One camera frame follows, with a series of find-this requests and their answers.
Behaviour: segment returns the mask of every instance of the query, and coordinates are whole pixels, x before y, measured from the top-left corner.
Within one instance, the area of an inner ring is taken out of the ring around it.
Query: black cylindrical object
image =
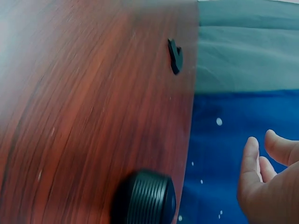
[[[141,170],[119,186],[111,220],[119,224],[170,224],[175,210],[176,197],[171,178]]]

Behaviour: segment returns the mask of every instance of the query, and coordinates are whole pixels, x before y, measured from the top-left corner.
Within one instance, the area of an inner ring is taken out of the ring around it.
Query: finger
[[[266,157],[261,156],[259,158],[259,161],[260,161],[261,175],[263,181],[265,183],[269,182],[270,180],[273,179],[273,177],[277,175],[277,173],[275,172],[273,166],[271,165],[270,161]]]
[[[299,161],[299,141],[284,139],[272,130],[266,133],[265,148],[275,161],[286,166]]]
[[[258,142],[256,138],[250,137],[247,140],[243,151],[241,173],[239,179],[238,197],[242,199],[260,184],[261,180],[257,174],[257,158],[259,155]]]

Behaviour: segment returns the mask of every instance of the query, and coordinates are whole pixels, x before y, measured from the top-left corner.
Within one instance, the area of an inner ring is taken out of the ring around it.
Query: white speck
[[[38,180],[38,181],[40,181],[40,179],[41,179],[42,171],[43,171],[43,170],[41,170],[41,171],[39,172],[39,175],[38,175],[38,177],[37,177],[37,180]]]
[[[54,132],[55,132],[55,128],[52,129],[51,136],[53,136]]]
[[[216,119],[216,123],[218,124],[218,126],[221,126],[221,125],[222,125],[222,120],[221,120],[221,118],[217,118],[217,119]]]

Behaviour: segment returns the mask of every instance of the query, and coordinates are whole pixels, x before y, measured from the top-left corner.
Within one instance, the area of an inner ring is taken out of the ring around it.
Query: hand
[[[299,141],[268,130],[265,147],[271,158],[288,168],[277,174],[267,158],[259,157],[256,138],[248,138],[238,184],[239,205],[251,224],[298,224]]]

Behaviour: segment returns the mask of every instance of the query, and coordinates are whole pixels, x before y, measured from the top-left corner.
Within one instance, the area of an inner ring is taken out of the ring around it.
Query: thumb
[[[238,184],[238,201],[242,209],[245,209],[251,193],[260,187],[263,183],[259,177],[258,170],[258,142],[256,138],[250,137],[247,140],[243,151],[243,158],[241,164],[241,172]]]
[[[299,141],[284,139],[272,130],[266,133],[265,148],[269,156],[286,166],[299,161]]]

